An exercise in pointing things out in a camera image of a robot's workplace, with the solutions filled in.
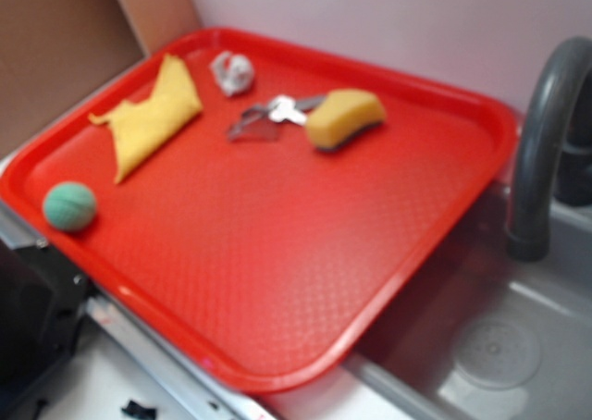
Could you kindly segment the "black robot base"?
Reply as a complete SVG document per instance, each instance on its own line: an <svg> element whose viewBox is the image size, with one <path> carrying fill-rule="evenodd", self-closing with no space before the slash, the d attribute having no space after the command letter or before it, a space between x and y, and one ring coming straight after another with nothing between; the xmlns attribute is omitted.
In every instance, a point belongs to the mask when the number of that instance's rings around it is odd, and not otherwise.
<svg viewBox="0 0 592 420"><path fill-rule="evenodd" d="M89 279L55 247L1 244L1 417L74 355Z"/></svg>

